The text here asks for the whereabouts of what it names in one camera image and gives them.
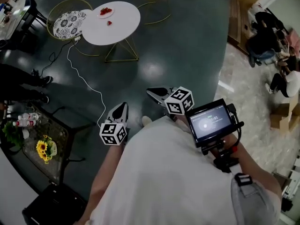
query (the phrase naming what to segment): person sitting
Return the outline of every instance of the person sitting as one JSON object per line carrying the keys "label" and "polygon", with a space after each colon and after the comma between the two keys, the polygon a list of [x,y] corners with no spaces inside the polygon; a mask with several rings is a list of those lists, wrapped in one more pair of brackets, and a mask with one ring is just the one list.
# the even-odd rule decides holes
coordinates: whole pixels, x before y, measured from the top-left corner
{"label": "person sitting", "polygon": [[36,90],[28,90],[20,86],[28,84],[31,86],[44,87],[51,83],[52,77],[40,78],[32,76],[16,67],[0,64],[0,101],[11,100],[40,100],[49,103],[49,97]]}
{"label": "person sitting", "polygon": [[257,31],[263,28],[275,28],[276,30],[283,30],[285,27],[283,23],[278,20],[273,14],[267,12],[258,12],[255,14],[257,22],[252,22],[252,28]]}
{"label": "person sitting", "polygon": [[280,70],[280,74],[274,75],[270,85],[265,84],[267,91],[271,94],[277,88],[286,98],[294,97],[300,89],[299,64],[296,63],[295,70],[291,71],[289,75],[285,76],[282,70]]}
{"label": "person sitting", "polygon": [[289,47],[290,57],[287,60],[278,61],[278,65],[280,69],[285,73],[289,74],[291,71],[296,69],[297,58],[295,54],[295,49],[293,47]]}
{"label": "person sitting", "polygon": [[276,53],[283,57],[290,54],[283,52],[279,42],[285,39],[282,31],[273,32],[272,28],[263,28],[255,36],[251,37],[246,43],[249,52],[249,63],[254,68],[255,64],[261,65],[261,61],[272,58]]}

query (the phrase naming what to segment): dark green floor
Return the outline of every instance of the dark green floor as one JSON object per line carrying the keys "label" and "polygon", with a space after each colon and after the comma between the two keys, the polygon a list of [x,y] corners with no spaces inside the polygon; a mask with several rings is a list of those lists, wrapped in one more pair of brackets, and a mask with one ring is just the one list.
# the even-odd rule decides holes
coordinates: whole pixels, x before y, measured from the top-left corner
{"label": "dark green floor", "polygon": [[[40,12],[48,16],[51,9],[62,0],[36,0]],[[93,8],[115,0],[86,0]],[[136,6],[145,0],[121,0]],[[70,52],[73,66],[77,67],[93,88],[101,91],[109,109],[126,101],[129,104],[128,127],[132,137],[141,129],[141,117],[159,117],[159,107],[147,98],[145,90],[151,86],[174,85],[192,90],[196,106],[213,100],[222,67],[229,20],[229,0],[170,0],[172,15],[155,25],[140,25],[134,33],[140,56],[138,62],[108,63],[103,57],[86,57],[75,49]],[[148,19],[161,16],[163,7],[149,12]],[[3,63],[27,72],[41,70],[49,64],[48,57],[59,51],[62,42],[51,38],[44,29],[38,31],[39,48],[31,56],[12,51],[9,56],[1,52]],[[86,53],[105,53],[107,48],[95,47],[84,39],[78,44]],[[90,91],[71,69],[67,61],[66,46],[59,59],[44,75],[54,77],[54,82],[44,90],[51,102],[44,108],[54,111],[61,105],[72,107],[92,121],[97,121],[103,111],[100,95]],[[58,112],[57,117],[72,126],[87,122],[68,112]],[[87,198],[93,178],[107,151],[98,135],[99,128],[77,135],[72,156],[85,157],[81,163],[70,163],[66,168],[64,183]],[[48,179],[39,172],[22,153],[13,157],[16,165],[39,189],[48,185]]]}

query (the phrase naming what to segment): black pants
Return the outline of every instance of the black pants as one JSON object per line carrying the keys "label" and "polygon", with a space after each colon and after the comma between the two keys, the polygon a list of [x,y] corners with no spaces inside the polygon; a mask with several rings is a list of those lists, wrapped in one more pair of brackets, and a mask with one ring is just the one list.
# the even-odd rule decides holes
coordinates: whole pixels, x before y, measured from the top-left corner
{"label": "black pants", "polygon": [[279,73],[276,73],[274,75],[273,80],[270,85],[270,88],[271,88],[271,90],[278,88],[278,90],[280,90],[282,92],[283,96],[285,96],[286,98],[289,97],[286,93],[286,82]]}
{"label": "black pants", "polygon": [[25,89],[21,84],[42,86],[43,80],[16,67],[0,64],[0,100],[38,100],[43,97],[40,92]]}

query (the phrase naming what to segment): water bottle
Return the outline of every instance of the water bottle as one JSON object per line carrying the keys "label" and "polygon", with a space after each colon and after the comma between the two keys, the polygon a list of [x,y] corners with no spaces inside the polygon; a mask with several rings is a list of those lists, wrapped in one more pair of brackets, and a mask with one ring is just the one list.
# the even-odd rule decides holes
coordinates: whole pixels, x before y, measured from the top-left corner
{"label": "water bottle", "polygon": [[17,122],[13,122],[13,125],[14,126],[17,126],[17,127],[32,127],[34,125],[36,125],[37,121],[35,120],[19,120]]}
{"label": "water bottle", "polygon": [[33,113],[23,113],[22,116],[18,116],[18,120],[38,120],[38,114],[33,112]]}

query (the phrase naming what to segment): shoe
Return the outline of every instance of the shoe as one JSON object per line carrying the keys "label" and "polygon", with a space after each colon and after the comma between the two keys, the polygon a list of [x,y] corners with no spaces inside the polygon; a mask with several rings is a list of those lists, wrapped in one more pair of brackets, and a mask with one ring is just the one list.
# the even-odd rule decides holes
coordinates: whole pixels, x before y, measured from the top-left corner
{"label": "shoe", "polygon": [[147,117],[147,116],[142,117],[142,125],[144,127],[147,126],[151,122],[152,122],[152,119],[150,117]]}
{"label": "shoe", "polygon": [[262,62],[259,61],[259,60],[256,60],[255,63],[256,63],[258,66],[261,66],[261,65],[262,65]]}
{"label": "shoe", "polygon": [[48,104],[49,103],[49,101],[50,101],[50,99],[49,99],[49,97],[47,96],[47,95],[45,95],[44,93],[40,93],[43,97],[42,98],[40,98],[40,100],[43,102],[43,103],[46,103],[46,104]]}
{"label": "shoe", "polygon": [[41,87],[47,86],[48,84],[52,83],[52,81],[53,81],[53,77],[51,77],[51,76],[47,76],[47,77],[42,78],[42,84],[43,85]]}
{"label": "shoe", "polygon": [[268,91],[268,93],[272,94],[273,90],[271,90],[270,85],[268,85],[267,83],[264,84],[266,87],[266,90]]}
{"label": "shoe", "polygon": [[255,59],[254,59],[254,57],[252,57],[252,56],[249,57],[249,63],[250,63],[250,66],[251,66],[252,68],[255,67]]}

